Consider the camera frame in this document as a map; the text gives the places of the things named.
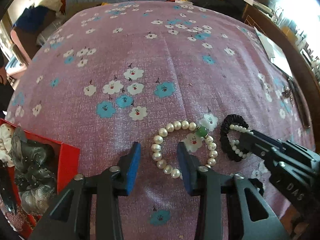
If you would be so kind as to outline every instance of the red box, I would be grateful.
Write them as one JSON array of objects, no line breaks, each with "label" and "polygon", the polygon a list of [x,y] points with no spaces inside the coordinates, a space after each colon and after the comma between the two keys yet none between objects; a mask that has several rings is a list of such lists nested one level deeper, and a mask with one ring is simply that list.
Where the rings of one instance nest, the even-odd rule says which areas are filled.
[{"label": "red box", "polygon": [[[3,123],[8,123],[14,128],[15,125],[7,122],[4,119],[0,119],[0,125]],[[78,163],[79,163],[79,155],[80,149],[73,147],[71,145],[65,144],[63,142],[51,140],[34,133],[25,131],[27,139],[38,141],[45,144],[50,144],[54,149],[54,162],[57,164],[57,170],[54,173],[57,175],[57,192],[60,193],[61,190],[73,179],[73,177],[78,174]],[[9,176],[11,178],[13,192],[15,194],[15,198],[17,204],[20,205],[21,201],[18,194],[18,187],[14,183],[14,167],[8,168]],[[35,221],[31,215],[28,216],[30,222],[35,226]],[[31,228],[25,223],[23,226],[22,235],[25,238],[28,238],[31,234]]]}]

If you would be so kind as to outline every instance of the bracelet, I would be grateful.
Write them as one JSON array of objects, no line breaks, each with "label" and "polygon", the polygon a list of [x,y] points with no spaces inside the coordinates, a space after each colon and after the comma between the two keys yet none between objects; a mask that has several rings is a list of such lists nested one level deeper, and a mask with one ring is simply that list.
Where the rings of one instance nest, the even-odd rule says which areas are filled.
[{"label": "bracelet", "polygon": [[251,153],[244,149],[238,148],[239,140],[229,141],[228,133],[230,130],[239,132],[249,132],[253,134],[249,129],[249,125],[245,122],[242,116],[236,114],[229,114],[222,122],[220,129],[220,142],[221,149],[228,155],[230,160],[239,162],[242,159],[250,157]]},{"label": "bracelet", "polygon": [[209,159],[207,161],[207,166],[211,169],[212,166],[216,165],[216,157],[218,156],[218,152],[215,150],[217,145],[213,142],[213,137],[208,135],[208,130],[204,126],[199,126],[194,122],[189,123],[188,121],[184,120],[182,122],[175,121],[172,123],[168,123],[165,128],[160,128],[158,130],[159,135],[156,135],[153,138],[154,144],[151,146],[151,150],[153,151],[152,159],[156,161],[156,165],[159,169],[163,169],[165,174],[170,174],[172,178],[176,179],[180,177],[182,179],[182,174],[179,169],[173,168],[171,165],[168,165],[166,160],[162,158],[161,154],[161,145],[163,143],[163,138],[168,135],[168,132],[173,132],[174,130],[180,129],[186,130],[189,129],[190,131],[195,131],[196,135],[199,137],[203,137],[205,143],[207,144],[209,152]]}]

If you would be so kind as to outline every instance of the floral tablecloth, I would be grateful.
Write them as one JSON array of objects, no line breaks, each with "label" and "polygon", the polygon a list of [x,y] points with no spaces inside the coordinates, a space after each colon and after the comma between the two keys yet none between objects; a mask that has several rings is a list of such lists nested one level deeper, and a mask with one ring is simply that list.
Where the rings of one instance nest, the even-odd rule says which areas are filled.
[{"label": "floral tablecloth", "polygon": [[[313,149],[312,130],[303,130],[297,108],[282,97],[286,84],[247,25],[195,6],[128,2],[91,8],[66,22],[34,57],[7,119],[79,147],[79,172],[86,176],[116,164],[140,142],[135,187],[119,199],[124,239],[191,240],[199,198],[157,168],[153,137],[175,120],[205,126],[218,145],[214,169],[260,179],[281,216],[289,203],[268,182],[261,159],[229,161],[219,127],[228,114],[239,114],[251,129]],[[179,167],[175,151],[182,140],[206,163],[205,143],[181,129],[161,145],[168,164]],[[19,215],[10,220],[20,228]],[[94,236],[94,213],[91,223]]]}]

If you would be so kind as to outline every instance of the metal bolt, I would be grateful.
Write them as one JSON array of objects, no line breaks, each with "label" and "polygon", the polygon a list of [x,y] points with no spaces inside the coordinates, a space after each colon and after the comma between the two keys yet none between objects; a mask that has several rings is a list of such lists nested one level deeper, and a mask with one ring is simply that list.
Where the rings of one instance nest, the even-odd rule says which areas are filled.
[{"label": "metal bolt", "polygon": [[109,171],[111,171],[111,172],[117,172],[119,170],[120,170],[119,166],[112,166],[112,167],[109,168]]},{"label": "metal bolt", "polygon": [[74,176],[73,179],[74,180],[81,180],[81,179],[84,179],[84,176],[81,173],[79,173],[76,176]]},{"label": "metal bolt", "polygon": [[233,175],[234,177],[236,177],[236,179],[244,179],[244,175],[240,172],[237,172],[235,175]]},{"label": "metal bolt", "polygon": [[204,165],[198,167],[198,171],[201,171],[201,172],[207,172],[208,170],[209,170],[209,168]]}]

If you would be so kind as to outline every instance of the human hand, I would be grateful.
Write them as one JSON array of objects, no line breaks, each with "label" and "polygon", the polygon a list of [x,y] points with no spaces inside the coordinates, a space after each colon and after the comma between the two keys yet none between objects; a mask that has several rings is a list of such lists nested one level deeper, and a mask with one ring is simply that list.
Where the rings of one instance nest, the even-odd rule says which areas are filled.
[{"label": "human hand", "polygon": [[7,72],[5,70],[5,67],[0,68],[0,84],[6,84],[7,83]]}]

